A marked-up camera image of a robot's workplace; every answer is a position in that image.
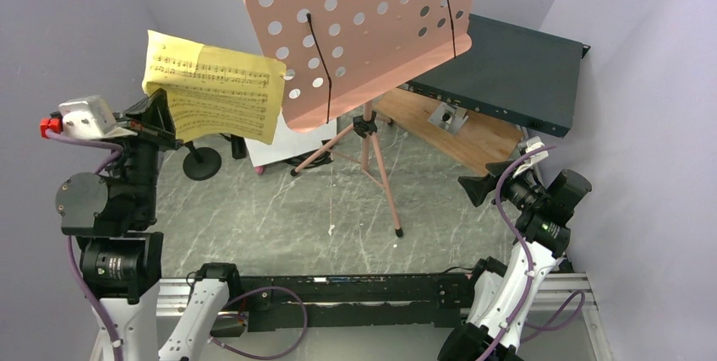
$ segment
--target red connector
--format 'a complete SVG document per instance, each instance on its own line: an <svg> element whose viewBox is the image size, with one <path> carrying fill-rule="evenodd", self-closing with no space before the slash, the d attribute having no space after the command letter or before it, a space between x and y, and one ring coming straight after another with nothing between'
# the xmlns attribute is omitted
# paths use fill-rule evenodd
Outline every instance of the red connector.
<svg viewBox="0 0 717 361"><path fill-rule="evenodd" d="M48 137L45 135L47 130L52 130L57 134L63 132L63 120L61 118L43 118L40 121L40 135L43 139Z"/></svg>

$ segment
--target pink music stand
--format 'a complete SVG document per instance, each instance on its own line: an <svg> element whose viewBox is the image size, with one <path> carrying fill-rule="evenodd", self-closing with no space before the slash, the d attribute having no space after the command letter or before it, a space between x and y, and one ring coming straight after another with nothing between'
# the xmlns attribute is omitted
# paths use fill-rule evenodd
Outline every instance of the pink music stand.
<svg viewBox="0 0 717 361"><path fill-rule="evenodd" d="M282 111L289 128L307 132L364 104L363 120L344 129L293 170L292 175L331 150L356 127L373 124L372 101L377 96L466 52L471 47L467 30L472 2L244 0L264 55L287 65ZM383 182L368 173L371 144ZM401 237L375 131L364 137L360 164L386 190L396 234Z"/></svg>

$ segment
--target gray marble floor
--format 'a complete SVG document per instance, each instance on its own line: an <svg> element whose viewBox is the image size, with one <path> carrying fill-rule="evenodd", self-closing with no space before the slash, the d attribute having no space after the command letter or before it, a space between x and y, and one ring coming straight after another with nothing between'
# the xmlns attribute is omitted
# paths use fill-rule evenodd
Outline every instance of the gray marble floor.
<svg viewBox="0 0 717 361"><path fill-rule="evenodd" d="M380 142L403 238L393 232L383 191L341 157L296 178L284 163L257 175L249 160L231 158L224 139L209 136L196 144L217 149L222 169L194 182L182 172L187 151L167 154L152 228L165 233L163 275L185 276L212 261L233 262L245 275L314 275L437 272L489 255L506 260L512 238L497 209L472 207L457 182L469 170L398 126L380 124ZM360 138L349 135L337 150L358 154Z"/></svg>

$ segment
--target tripod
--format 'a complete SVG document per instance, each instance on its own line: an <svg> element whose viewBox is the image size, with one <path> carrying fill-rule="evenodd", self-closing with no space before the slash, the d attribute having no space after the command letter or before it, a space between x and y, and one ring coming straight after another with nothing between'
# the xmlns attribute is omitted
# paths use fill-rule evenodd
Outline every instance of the tripod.
<svg viewBox="0 0 717 361"><path fill-rule="evenodd" d="M403 229L401 229L401 223L398 221L398 212L396 212L396 205L393 203L393 195L391 194L391 187L388 184L388 175L386 174L386 165L384 165L383 162L383 156L380 153L380 143L379 143L379 136L377 134L378 127L376 127L376 120L382 121L384 123L388 123L389 125L393 124L393 121L388 118L383 118L381 116L377 117L376 112L374 112L373 109L373 102L367 101L364 103L364 115L363 116L356 116L353 118L353 123L346 127L341 133L339 133L336 137L331 139L328 143L326 143L324 146L322 146L320 149L318 149L314 154L312 154L309 158L306 159L306 161L302 162L298 167L293 169L291 171L291 175L293 177L297 176L299 172L301 172L304 168L306 168L311 162L313 162L316 158L321 156L321 154L324 154L325 152L329 151L332 154L336 154L338 156L342 156L343 158L346 158L349 161L356 162L361 166L361 171L363 171L369 178L371 178L372 181L374 181L377 185L379 185L380 188L383 188L386 191L386 199L388 200L388 206L391 208L391 215L393 216L393 226L396 229L396 236L397 237L403 237ZM346 135L354 131L356 134L358 134L363 140L361 145L361 161L358 161L351 156L347 156L345 154L342 154L338 151L332 150L332 146L334 146L340 139L344 138ZM381 175L381 182L378 181L378 179L374 178L369 173L369 148L373 145L374 147L374 154L376 155L376 161L379 164L379 172Z"/></svg>

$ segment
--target musical notation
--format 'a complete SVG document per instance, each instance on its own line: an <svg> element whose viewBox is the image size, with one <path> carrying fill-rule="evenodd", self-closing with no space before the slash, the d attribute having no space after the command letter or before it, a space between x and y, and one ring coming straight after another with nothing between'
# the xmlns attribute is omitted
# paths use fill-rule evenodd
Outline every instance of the musical notation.
<svg viewBox="0 0 717 361"><path fill-rule="evenodd" d="M166 91L177 138L230 133L271 144L286 65L266 57L149 32L148 95Z"/></svg>

